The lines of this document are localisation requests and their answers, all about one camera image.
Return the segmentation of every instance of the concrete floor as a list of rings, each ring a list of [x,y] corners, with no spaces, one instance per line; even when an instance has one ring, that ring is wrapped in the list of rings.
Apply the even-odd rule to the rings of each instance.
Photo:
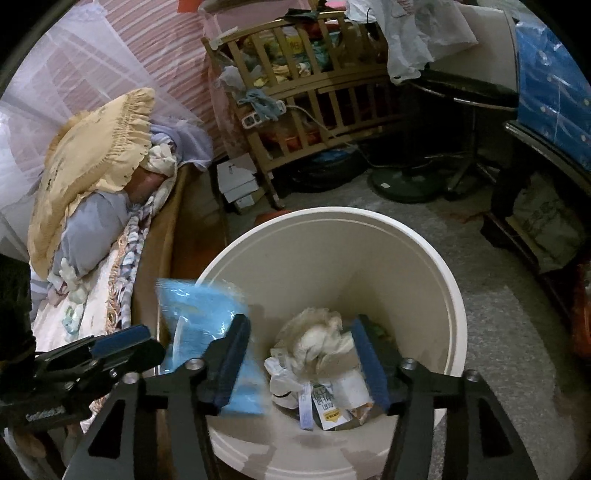
[[[293,193],[287,209],[351,206],[383,213],[425,237],[447,262],[467,314],[466,368],[481,372],[513,421],[541,480],[566,480],[587,449],[591,394],[569,336],[544,292],[512,253],[480,234],[490,191],[459,202],[402,205],[367,186],[367,174],[325,193]],[[232,239],[272,209],[266,199],[229,215]],[[430,479],[441,477],[444,425],[436,430]]]

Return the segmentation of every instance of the trash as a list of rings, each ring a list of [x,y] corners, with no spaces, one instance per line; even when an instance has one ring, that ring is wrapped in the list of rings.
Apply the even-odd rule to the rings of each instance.
[[[359,368],[330,380],[335,403],[340,408],[352,410],[372,403],[365,379]]]
[[[299,407],[304,430],[313,428],[312,402],[323,430],[353,418],[361,425],[374,406],[353,337],[342,329],[338,312],[305,309],[283,326],[265,360],[272,401],[290,410]]]
[[[290,392],[299,393],[303,390],[303,385],[297,381],[293,372],[287,368],[283,368],[276,358],[271,357],[265,360],[265,368],[271,376],[269,390],[271,390],[273,395],[283,397]]]
[[[191,358],[200,357],[213,340],[224,337],[234,315],[248,313],[244,299],[228,286],[205,287],[160,278],[156,282],[156,291],[168,331],[173,335],[173,348],[172,351],[169,349],[165,359],[171,370]],[[222,414],[264,413],[263,388],[265,377],[249,349],[230,403],[222,409]]]
[[[290,354],[290,368],[298,378],[323,377],[326,355],[332,355],[330,365],[354,347],[349,335],[341,336],[342,321],[337,312],[328,309],[305,309],[290,320],[277,335],[277,347]]]
[[[335,399],[324,385],[315,385],[312,389],[312,400],[316,405],[318,417],[323,430],[330,430],[347,423],[352,415],[335,405]]]
[[[314,416],[312,413],[312,385],[310,382],[304,384],[304,389],[298,396],[300,406],[300,428],[302,430],[314,429]]]

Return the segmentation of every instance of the power strip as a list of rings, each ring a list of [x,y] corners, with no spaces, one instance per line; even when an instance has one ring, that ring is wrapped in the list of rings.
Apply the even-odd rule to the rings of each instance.
[[[285,102],[283,100],[276,100],[275,103],[277,104],[277,108],[281,111],[281,115],[287,112],[287,108],[285,107]],[[257,127],[265,121],[266,120],[262,120],[259,114],[256,112],[250,113],[241,120],[244,130]]]

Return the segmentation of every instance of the electrical cord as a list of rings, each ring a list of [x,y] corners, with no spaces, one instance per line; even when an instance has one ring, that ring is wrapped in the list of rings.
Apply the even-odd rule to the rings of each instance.
[[[328,133],[331,137],[338,139],[338,137],[332,133],[328,128],[326,128],[325,125],[323,125],[321,122],[319,122],[308,110],[306,110],[305,108],[302,108],[300,106],[297,105],[286,105],[287,108],[295,108],[297,110],[301,110],[302,112],[304,112],[316,125],[318,125],[321,129],[323,129],[324,131],[326,131],[326,133]],[[372,168],[391,168],[392,165],[375,165],[371,162],[371,160],[368,158],[368,156],[364,153],[364,151],[361,149],[360,146],[352,144],[350,142],[344,142],[345,145],[352,147],[354,149],[356,149],[360,155],[363,157],[363,159],[368,163],[368,165]]]

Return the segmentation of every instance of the blue bag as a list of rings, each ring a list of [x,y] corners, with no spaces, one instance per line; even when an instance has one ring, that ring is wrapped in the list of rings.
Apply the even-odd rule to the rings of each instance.
[[[201,357],[213,340],[226,335],[234,315],[248,314],[247,306],[228,289],[161,278],[156,282],[156,291],[173,337],[162,373],[175,370],[191,358]],[[248,349],[230,403],[222,409],[222,414],[264,413],[262,389],[265,387],[263,372]]]

